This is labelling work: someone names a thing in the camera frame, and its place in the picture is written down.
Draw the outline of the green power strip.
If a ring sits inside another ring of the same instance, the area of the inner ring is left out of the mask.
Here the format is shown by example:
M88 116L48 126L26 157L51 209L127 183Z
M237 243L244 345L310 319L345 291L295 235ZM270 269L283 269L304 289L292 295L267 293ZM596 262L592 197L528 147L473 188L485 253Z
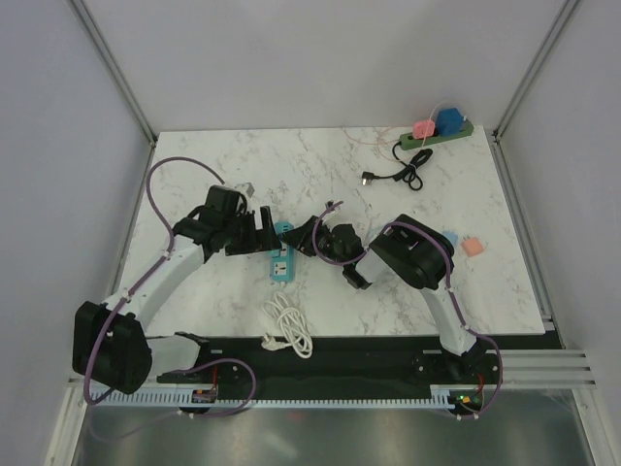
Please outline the green power strip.
M436 129L432 137L423 140L414 140L411 130L410 132L402 134L398 139L398 143L400 144L402 150L417 150L427 148L436 144L442 144L458 139L467 138L470 137L473 133L474 125L468 119L466 119L463 122L461 131L453 136L442 137L439 135Z

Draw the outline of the light blue charger plug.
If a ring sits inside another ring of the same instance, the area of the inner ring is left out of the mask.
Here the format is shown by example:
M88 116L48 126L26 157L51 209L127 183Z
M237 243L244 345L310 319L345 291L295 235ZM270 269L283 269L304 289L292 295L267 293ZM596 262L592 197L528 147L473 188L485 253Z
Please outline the light blue charger plug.
M444 230L442 235L455 247L458 243L458 235L452 231Z

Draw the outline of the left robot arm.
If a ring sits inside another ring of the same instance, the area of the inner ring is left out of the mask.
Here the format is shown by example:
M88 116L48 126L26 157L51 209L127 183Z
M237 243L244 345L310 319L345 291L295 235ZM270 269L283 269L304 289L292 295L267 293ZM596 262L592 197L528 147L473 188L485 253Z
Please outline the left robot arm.
M76 311L72 367L87 383L124 394L165 373L181 371L193 382L212 373L212 357L198 337L178 333L148 337L145 331L176 289L213 255L277 250L280 241L269 207L248 207L237 190L213 186L206 201L172 228L170 243L136 282L102 303Z

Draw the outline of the salmon pink charger plug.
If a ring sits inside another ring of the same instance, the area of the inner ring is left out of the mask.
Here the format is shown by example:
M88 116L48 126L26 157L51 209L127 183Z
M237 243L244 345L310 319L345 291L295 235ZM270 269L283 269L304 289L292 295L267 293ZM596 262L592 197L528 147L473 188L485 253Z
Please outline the salmon pink charger plug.
M484 252L484 245L477 239L477 237L471 237L463 240L461 246L467 257L475 257Z

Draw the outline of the pink plug adapter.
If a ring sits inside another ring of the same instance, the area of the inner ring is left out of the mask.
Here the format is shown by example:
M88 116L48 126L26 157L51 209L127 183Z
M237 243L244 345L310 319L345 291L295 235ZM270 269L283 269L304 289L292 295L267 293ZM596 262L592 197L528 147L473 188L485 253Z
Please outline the pink plug adapter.
M412 127L412 137L414 140L423 140L430 138L436 131L435 122L428 118L416 122Z

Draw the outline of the teal power strip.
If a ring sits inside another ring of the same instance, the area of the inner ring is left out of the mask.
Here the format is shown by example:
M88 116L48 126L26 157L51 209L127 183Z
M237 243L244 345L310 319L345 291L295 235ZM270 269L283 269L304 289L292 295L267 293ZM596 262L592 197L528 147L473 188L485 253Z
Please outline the teal power strip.
M281 240L279 250L270 252L270 276L277 283L292 283L295 279L295 250Z

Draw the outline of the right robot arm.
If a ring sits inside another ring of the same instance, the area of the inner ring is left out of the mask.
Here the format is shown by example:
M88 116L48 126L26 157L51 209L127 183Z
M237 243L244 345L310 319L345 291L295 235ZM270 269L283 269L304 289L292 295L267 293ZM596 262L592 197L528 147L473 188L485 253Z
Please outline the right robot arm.
M423 296L439 333L445 373L462 383L482 370L481 336L466 323L451 287L454 247L439 232L400 215L364 248L352 225L329 227L314 216L279 238L308 257L341 266L356 289L367 289L393 272Z

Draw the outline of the blue cube adapter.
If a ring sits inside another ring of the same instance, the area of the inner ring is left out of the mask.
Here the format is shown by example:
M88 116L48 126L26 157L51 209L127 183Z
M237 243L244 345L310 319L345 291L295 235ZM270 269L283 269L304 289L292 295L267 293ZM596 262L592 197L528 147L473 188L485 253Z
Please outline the blue cube adapter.
M463 121L463 116L457 108L442 109L436 117L436 129L442 137L453 136L461 131Z

